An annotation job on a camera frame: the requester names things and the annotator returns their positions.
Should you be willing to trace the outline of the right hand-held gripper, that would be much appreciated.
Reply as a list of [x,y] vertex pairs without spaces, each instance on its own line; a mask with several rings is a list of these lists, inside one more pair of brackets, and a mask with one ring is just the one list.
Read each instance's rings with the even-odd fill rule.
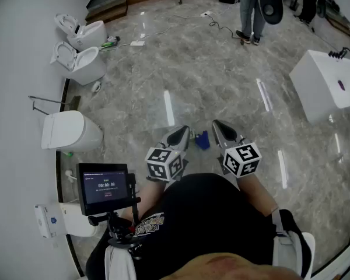
[[243,177],[253,175],[261,162],[262,155],[256,143],[227,121],[213,120],[212,132],[220,151],[218,161],[223,174],[234,177],[240,185]]

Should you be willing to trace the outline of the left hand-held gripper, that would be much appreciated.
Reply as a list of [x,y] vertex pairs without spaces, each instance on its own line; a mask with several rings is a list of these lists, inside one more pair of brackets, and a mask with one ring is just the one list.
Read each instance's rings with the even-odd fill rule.
[[190,133],[189,126],[178,126],[164,135],[155,147],[149,148],[145,157],[148,180],[171,182],[181,179],[188,163],[185,156]]

